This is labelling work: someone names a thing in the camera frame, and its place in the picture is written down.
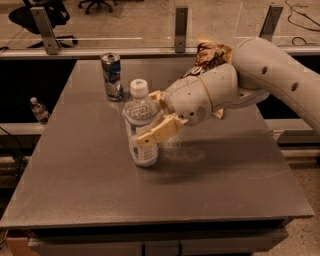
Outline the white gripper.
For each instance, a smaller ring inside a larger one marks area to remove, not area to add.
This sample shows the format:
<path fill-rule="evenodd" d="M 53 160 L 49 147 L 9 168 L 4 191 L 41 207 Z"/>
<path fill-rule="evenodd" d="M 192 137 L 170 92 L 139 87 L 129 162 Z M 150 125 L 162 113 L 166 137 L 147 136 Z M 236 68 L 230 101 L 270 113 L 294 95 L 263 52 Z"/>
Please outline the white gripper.
<path fill-rule="evenodd" d="M 143 135 L 136 143 L 140 147 L 150 147 L 175 136 L 185 124 L 196 125 L 210 117 L 212 102 L 202 80 L 186 77 L 175 81 L 165 92 L 156 90 L 148 94 L 159 109 L 167 107 L 172 114 Z"/>

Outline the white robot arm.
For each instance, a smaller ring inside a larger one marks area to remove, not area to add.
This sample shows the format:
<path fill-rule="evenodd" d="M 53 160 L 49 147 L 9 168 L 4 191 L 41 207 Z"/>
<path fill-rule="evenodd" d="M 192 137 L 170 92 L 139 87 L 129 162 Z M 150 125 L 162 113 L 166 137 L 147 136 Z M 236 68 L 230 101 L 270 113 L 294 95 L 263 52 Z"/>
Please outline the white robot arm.
<path fill-rule="evenodd" d="M 320 76 L 278 46 L 262 38 L 237 45 L 229 64 L 175 81 L 151 96 L 168 113 L 136 142 L 149 147 L 165 141 L 185 125 L 196 125 L 214 112 L 243 108 L 273 95 L 314 131 L 320 132 Z"/>

